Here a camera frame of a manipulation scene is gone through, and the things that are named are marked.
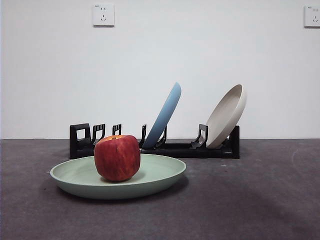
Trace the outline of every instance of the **dish rack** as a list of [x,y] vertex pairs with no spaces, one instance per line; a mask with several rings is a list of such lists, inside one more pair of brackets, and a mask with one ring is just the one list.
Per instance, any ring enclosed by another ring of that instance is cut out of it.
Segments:
[[[78,139],[77,131],[84,130],[84,138]],[[121,135],[122,125],[112,126],[112,135]],[[101,138],[96,139],[97,132],[102,131]],[[94,155],[95,145],[105,137],[106,125],[94,125],[92,128],[92,138],[89,123],[70,125],[69,139],[69,158],[77,159]],[[140,153],[155,154],[173,158],[195,158],[195,159],[239,159],[240,158],[240,127],[236,125],[223,143],[214,149],[206,147],[208,139],[208,126],[199,124],[198,136],[194,141],[188,143],[167,142],[167,126],[163,131],[162,138],[156,143],[155,147],[144,149],[147,125],[142,126],[141,139],[138,141]]]

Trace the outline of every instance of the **dark gray carpet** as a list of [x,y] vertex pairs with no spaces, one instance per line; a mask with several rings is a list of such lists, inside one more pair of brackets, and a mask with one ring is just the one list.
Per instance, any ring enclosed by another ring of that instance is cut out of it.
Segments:
[[240,159],[182,159],[171,188],[90,200],[49,175],[68,140],[1,141],[3,240],[317,240],[320,139],[240,141]]

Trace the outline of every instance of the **light green plate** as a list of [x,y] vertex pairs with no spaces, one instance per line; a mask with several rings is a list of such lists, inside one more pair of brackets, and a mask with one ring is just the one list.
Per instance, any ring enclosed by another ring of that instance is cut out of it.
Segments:
[[101,177],[93,156],[69,160],[50,171],[64,191],[90,199],[130,199],[154,194],[169,188],[187,166],[179,159],[141,154],[139,171],[129,180],[111,182]]

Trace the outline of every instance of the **white plate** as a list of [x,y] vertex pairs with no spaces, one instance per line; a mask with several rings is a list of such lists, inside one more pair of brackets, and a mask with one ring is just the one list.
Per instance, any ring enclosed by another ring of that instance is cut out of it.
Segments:
[[156,118],[144,144],[143,149],[150,149],[156,146],[161,134],[164,132],[172,114],[174,113],[181,96],[181,87],[175,83],[167,97],[158,117]]
[[237,125],[247,102],[247,94],[242,85],[230,89],[210,115],[208,126],[208,149],[217,148]]
[[186,164],[179,159],[141,154],[140,168],[129,180],[111,182],[101,177],[93,156],[69,160],[50,171],[64,191],[90,199],[130,199],[169,188],[182,176]]

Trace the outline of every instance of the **red apple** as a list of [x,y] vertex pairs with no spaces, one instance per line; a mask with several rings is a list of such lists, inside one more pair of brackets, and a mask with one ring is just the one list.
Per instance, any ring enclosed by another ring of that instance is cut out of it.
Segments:
[[98,173],[109,181],[124,181],[140,168],[140,149],[131,135],[112,135],[101,139],[94,148]]

